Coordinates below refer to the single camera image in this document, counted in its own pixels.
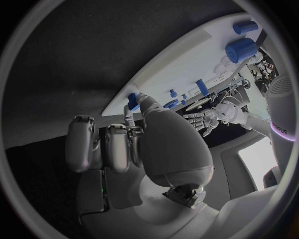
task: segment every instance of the blue cap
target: blue cap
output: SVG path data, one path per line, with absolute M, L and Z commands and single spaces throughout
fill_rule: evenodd
M 205 84 L 203 83 L 203 81 L 201 79 L 196 81 L 196 84 L 199 87 L 203 96 L 207 96 L 210 94 L 208 88 L 205 86 Z
M 258 48 L 251 38 L 243 38 L 225 47 L 227 57 L 233 63 L 239 63 L 258 52 Z
M 165 104 L 165 105 L 163 106 L 163 108 L 169 108 L 169 109 L 172 109 L 173 107 L 176 107 L 177 103 L 178 103 L 178 100 L 175 99 L 175 100 L 170 101 L 170 102 L 168 102 L 167 104 Z
M 177 97 L 177 93 L 174 90 L 170 90 L 171 98 Z
M 259 26 L 256 24 L 255 21 L 245 21 L 234 24 L 233 28 L 235 33 L 241 35 L 249 31 L 257 30 L 259 29 Z
M 129 106 L 129 110 L 130 110 L 130 111 L 135 111 L 135 110 L 137 110 L 137 109 L 140 107 L 140 106 L 138 105 L 137 101 L 136 101 L 136 96 L 137 96 L 136 93 L 131 93 L 131 94 L 128 96 L 128 99 L 129 99 L 128 106 Z

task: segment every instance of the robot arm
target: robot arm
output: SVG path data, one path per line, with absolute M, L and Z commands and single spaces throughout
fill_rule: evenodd
M 218 126 L 218 120 L 223 123 L 239 123 L 246 129 L 253 129 L 267 137 L 270 137 L 270 123 L 254 117 L 251 113 L 242 112 L 241 108 L 231 103 L 223 101 L 213 109 L 205 109 L 199 113 L 184 115 L 189 123 L 196 128 L 197 131 L 207 128 L 203 136 L 209 135 L 214 128 Z

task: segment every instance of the white board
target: white board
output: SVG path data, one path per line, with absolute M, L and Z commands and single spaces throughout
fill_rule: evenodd
M 255 21 L 259 29 L 238 35 L 233 24 Z M 119 91 L 102 112 L 102 116 L 123 114 L 129 94 L 143 92 L 154 97 L 162 106 L 178 99 L 188 99 L 200 93 L 196 81 L 202 79 L 207 88 L 226 80 L 241 63 L 230 62 L 225 53 L 228 43 L 249 37 L 257 40 L 261 25 L 247 13 L 227 15 L 203 24 L 187 33 L 143 66 Z M 171 98 L 170 90 L 177 92 Z

